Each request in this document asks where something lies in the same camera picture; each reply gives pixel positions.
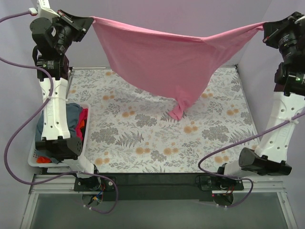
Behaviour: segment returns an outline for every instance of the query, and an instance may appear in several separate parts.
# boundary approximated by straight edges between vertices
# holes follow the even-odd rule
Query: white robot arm
[[[48,152],[48,155],[67,164],[73,171],[93,174],[96,167],[82,153],[81,140],[71,137],[66,114],[66,91],[68,86],[69,60],[65,56],[72,42],[80,42],[93,18],[73,16],[59,10],[50,9],[48,0],[37,1],[38,17],[30,24],[32,37],[37,46],[33,51],[36,66],[48,71],[53,80],[53,94],[43,109],[44,126],[41,141],[36,149]],[[37,71],[45,101],[49,98],[50,80],[41,71]],[[83,173],[79,178],[88,178]]]
[[[291,117],[301,113],[304,107],[305,99],[303,95],[290,94],[288,97],[283,92],[274,92],[273,108],[266,129],[277,126],[285,120],[290,120]],[[256,174],[288,175],[291,168],[285,162],[287,161],[289,142],[296,124],[297,121],[292,121],[263,136],[254,151],[258,158],[264,158],[257,161],[258,165],[255,165],[254,157],[247,155],[252,150],[244,149],[239,160],[225,165],[224,175],[236,177],[247,177]]]
[[[288,18],[264,24],[263,42],[278,48],[284,62],[275,74],[274,102],[266,129],[284,121],[289,124],[263,136],[255,151],[244,148],[239,160],[224,165],[224,175],[246,177],[259,175],[289,175],[291,167],[286,164],[287,150],[296,120],[305,107],[305,16],[298,12]]]

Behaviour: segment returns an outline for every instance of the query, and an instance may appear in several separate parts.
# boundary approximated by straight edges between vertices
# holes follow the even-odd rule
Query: pink t-shirt
[[[94,19],[94,30],[111,68],[140,89],[174,98],[178,105],[169,115],[176,120],[202,94],[216,69],[263,30],[264,23],[210,37],[191,37]]]

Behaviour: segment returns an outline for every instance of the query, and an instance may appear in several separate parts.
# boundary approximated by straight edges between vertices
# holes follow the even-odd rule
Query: white wall
[[[27,11],[30,0],[0,0],[0,17]],[[10,61],[33,65],[29,24],[31,16],[23,16],[0,24],[0,55]],[[3,163],[5,145],[12,133],[42,103],[41,90],[34,70],[24,70],[0,62],[0,228],[17,229],[27,204],[30,186],[10,177]],[[13,141],[9,164],[18,177],[32,181],[33,170],[27,163],[34,136],[31,122]]]
[[[276,21],[289,16],[294,11],[305,13],[305,2],[301,0],[273,0],[263,21]],[[258,33],[250,41],[239,63],[246,98],[248,100],[258,132],[265,130],[272,106],[274,74],[283,61],[278,50],[262,43],[263,33]],[[284,177],[287,185],[289,202],[299,228],[305,228],[305,119],[300,118],[288,148],[288,164],[292,173]]]
[[[115,21],[190,36],[211,36],[260,22],[271,0],[49,0],[55,11],[97,16]],[[239,63],[241,50],[225,65]],[[71,66],[109,66],[93,28],[67,56]]]

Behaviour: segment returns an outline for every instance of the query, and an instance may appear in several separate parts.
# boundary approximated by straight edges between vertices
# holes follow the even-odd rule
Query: laundry basket
[[[88,109],[88,118],[87,118],[87,123],[86,123],[86,133],[85,133],[85,137],[84,137],[84,143],[82,146],[82,154],[85,153],[86,150],[86,143],[87,143],[87,138],[88,138],[88,129],[89,129],[89,122],[90,122],[90,111],[91,111],[91,106],[88,103],[77,103],[79,104],[82,108],[87,108]],[[32,146],[30,148],[30,154],[28,157],[28,163],[30,166],[33,167],[42,167],[42,168],[49,168],[49,167],[67,167],[68,165],[60,162],[58,164],[55,163],[37,163],[37,158],[38,156],[35,154],[35,137],[33,139],[32,142]]]

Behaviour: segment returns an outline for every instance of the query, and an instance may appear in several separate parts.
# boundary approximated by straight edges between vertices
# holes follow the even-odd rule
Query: floral tablecloth
[[[140,90],[111,69],[76,70],[68,100],[91,105],[85,156],[100,172],[199,172],[202,157],[255,134],[235,68],[218,69],[181,121],[167,114],[175,100]],[[203,166],[215,172],[257,143],[223,151]]]

